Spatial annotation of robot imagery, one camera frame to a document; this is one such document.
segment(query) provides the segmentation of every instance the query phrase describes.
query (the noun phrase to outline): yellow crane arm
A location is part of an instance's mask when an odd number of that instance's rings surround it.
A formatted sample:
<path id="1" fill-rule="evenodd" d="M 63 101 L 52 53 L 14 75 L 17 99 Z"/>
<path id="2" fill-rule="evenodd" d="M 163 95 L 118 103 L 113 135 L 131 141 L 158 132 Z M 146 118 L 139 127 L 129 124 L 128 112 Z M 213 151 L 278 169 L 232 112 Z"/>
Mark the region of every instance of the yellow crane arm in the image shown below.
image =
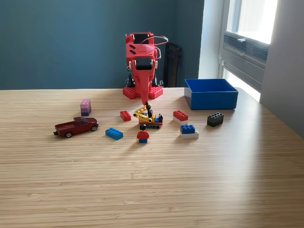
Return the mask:
<path id="1" fill-rule="evenodd" d="M 155 119 L 155 115 L 152 114 L 152 118 L 149 118 L 147 115 L 144 115 L 143 112 L 147 110 L 147 107 L 144 106 L 144 107 L 141 107 L 139 109 L 137 109 L 133 116 L 138 118 L 139 120 L 141 121 L 144 121 L 144 122 L 149 122 L 149 123 L 152 123 L 154 122 L 154 119 Z"/>

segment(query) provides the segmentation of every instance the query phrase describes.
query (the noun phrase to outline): car wheel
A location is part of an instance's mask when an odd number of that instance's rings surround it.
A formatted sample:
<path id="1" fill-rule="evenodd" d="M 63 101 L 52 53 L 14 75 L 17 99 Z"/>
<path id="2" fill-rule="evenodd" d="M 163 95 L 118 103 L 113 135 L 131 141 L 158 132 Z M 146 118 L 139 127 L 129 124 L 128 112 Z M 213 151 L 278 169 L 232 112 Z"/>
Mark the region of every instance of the car wheel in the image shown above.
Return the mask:
<path id="1" fill-rule="evenodd" d="M 66 133 L 66 138 L 70 138 L 70 137 L 72 137 L 72 133 L 71 132 L 67 132 Z"/>

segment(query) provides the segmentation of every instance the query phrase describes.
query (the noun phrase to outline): window blind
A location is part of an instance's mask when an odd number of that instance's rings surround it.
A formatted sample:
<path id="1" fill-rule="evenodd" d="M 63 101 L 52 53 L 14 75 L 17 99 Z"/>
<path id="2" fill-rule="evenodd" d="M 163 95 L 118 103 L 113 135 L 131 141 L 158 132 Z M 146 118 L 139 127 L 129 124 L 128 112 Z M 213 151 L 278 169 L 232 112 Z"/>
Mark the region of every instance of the window blind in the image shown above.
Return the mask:
<path id="1" fill-rule="evenodd" d="M 224 45 L 232 47 L 239 52 L 260 59 L 264 62 L 267 60 L 269 45 L 252 40 L 237 34 L 225 32 Z"/>

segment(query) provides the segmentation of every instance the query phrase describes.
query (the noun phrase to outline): teal wall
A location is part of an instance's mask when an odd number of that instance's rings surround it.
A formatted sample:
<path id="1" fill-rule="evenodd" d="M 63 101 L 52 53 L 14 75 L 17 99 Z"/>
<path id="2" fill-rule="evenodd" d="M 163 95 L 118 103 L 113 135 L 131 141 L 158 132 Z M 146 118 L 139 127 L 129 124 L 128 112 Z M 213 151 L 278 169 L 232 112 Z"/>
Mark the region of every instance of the teal wall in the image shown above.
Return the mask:
<path id="1" fill-rule="evenodd" d="M 124 35 L 139 31 L 182 46 L 178 85 L 183 86 L 199 69 L 203 0 L 190 3 L 0 0 L 0 89 L 123 87 Z"/>
<path id="2" fill-rule="evenodd" d="M 176 23 L 172 40 L 182 47 L 177 87 L 184 87 L 186 78 L 199 77 L 204 0 L 176 2 Z"/>

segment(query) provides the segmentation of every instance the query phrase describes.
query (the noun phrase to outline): white lego brick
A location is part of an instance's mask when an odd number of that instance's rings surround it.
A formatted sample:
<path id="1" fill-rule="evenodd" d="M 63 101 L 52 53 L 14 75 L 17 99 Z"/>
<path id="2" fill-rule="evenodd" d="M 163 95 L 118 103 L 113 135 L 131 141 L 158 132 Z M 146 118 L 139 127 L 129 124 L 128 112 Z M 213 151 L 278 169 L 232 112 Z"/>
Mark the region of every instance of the white lego brick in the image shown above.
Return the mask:
<path id="1" fill-rule="evenodd" d="M 180 121 L 178 118 L 176 118 L 175 116 L 173 117 L 173 120 L 175 122 L 177 122 L 179 125 L 187 125 L 188 124 L 188 120 L 185 121 Z"/>
<path id="2" fill-rule="evenodd" d="M 183 139 L 198 139 L 199 138 L 200 133 L 198 132 L 198 130 L 195 129 L 195 133 L 194 134 L 182 134 L 180 132 L 180 136 Z"/>

